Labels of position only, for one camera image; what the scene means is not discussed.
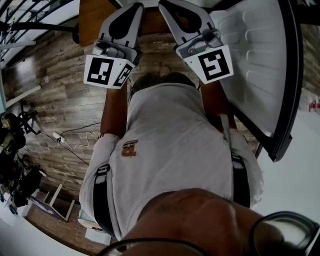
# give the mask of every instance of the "black strap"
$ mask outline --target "black strap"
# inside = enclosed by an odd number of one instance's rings
[[[233,201],[241,206],[250,207],[250,187],[247,168],[237,154],[231,153],[233,165]]]
[[[97,169],[93,187],[93,212],[96,222],[103,231],[115,238],[107,197],[107,173],[109,171],[109,164]]]

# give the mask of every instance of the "eyeglasses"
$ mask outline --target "eyeglasses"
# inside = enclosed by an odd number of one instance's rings
[[[249,233],[251,256],[305,255],[315,240],[319,224],[298,213],[281,211],[259,219]],[[195,244],[163,238],[116,242],[98,256],[208,256]]]

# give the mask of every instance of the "white cable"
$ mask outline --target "white cable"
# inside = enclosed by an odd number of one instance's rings
[[[68,145],[68,147],[69,147],[70,149],[72,149],[72,150],[75,150],[77,146],[81,146],[81,147],[87,148],[87,147],[89,147],[88,134],[91,134],[91,135],[95,138],[95,140],[97,140],[96,136],[94,136],[91,132],[87,131],[87,132],[85,133],[85,138],[86,138],[86,142],[88,143],[88,145],[77,144],[77,145],[75,145],[74,147],[71,147],[66,140],[65,140],[64,142],[65,142],[65,143]]]

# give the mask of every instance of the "white t-shirt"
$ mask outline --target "white t-shirt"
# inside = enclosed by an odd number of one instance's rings
[[[232,151],[246,165],[254,205],[263,191],[261,170],[242,135],[231,130],[230,136]],[[105,200],[119,240],[136,224],[146,204],[162,193],[200,188],[233,198],[230,147],[209,123],[202,97],[190,85],[162,83],[136,92],[125,136],[105,134],[96,142],[79,195],[93,219],[94,180],[105,164],[110,165]]]

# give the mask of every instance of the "white power outlet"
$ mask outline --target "white power outlet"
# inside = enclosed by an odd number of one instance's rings
[[[60,140],[60,142],[64,143],[65,142],[65,138],[62,137],[59,133],[57,132],[53,132],[53,137],[55,137],[58,141]]]

